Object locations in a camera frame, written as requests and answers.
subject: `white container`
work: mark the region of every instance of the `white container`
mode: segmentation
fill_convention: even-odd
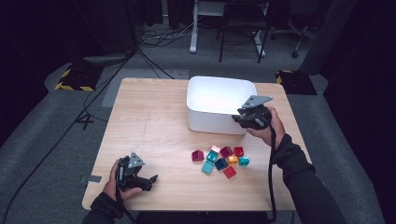
[[[192,77],[187,92],[188,126],[203,133],[245,134],[233,121],[238,108],[251,95],[257,95],[247,80],[225,77]]]

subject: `hand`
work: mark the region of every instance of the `hand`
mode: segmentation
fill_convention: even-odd
[[[103,188],[103,192],[105,194],[107,194],[114,201],[117,201],[117,199],[116,199],[116,187],[117,187],[116,172],[117,172],[118,165],[119,165],[119,161],[116,160],[113,167],[111,168],[110,178],[108,179],[108,182],[105,184],[105,187]],[[141,193],[142,191],[143,190],[141,188],[128,189],[126,191],[120,190],[120,196],[126,202],[127,200],[134,197],[136,194]]]
[[[269,107],[269,106],[267,106],[267,108],[272,115],[271,125],[273,126],[276,133],[275,150],[277,150],[280,141],[282,141],[283,136],[285,136],[285,127],[283,127],[282,120],[280,120],[280,118],[277,116],[276,110],[273,107]],[[271,146],[271,130],[269,127],[262,130],[247,128],[247,132],[255,137],[261,138],[265,144]]]

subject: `chair wheel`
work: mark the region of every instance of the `chair wheel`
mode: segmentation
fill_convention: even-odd
[[[298,52],[297,52],[297,51],[294,51],[294,52],[291,54],[291,57],[292,57],[292,58],[297,58],[297,57],[298,57]]]

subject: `person's left hand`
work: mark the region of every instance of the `person's left hand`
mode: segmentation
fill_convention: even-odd
[[[107,194],[112,200],[117,201],[116,198],[116,172],[118,168],[119,161],[116,160],[113,167],[111,168],[110,178],[103,188],[103,193]],[[127,189],[125,191],[120,190],[120,196],[124,202],[134,197],[136,194],[141,193],[143,190],[141,188]]]

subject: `person's arm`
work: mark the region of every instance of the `person's arm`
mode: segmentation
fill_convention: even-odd
[[[117,203],[116,198],[116,172],[118,168],[116,161],[111,168],[110,178],[105,184],[103,192],[100,193],[91,204],[91,211],[84,217],[83,224],[113,224],[114,218],[123,217],[123,205]],[[120,190],[120,196],[124,202],[142,192],[141,188]]]
[[[346,223],[334,198],[318,179],[314,165],[308,163],[300,146],[291,142],[276,110],[271,112],[271,125],[276,132],[276,164],[283,171],[283,181],[289,189],[297,213],[303,223]],[[271,146],[271,131],[247,129]]]

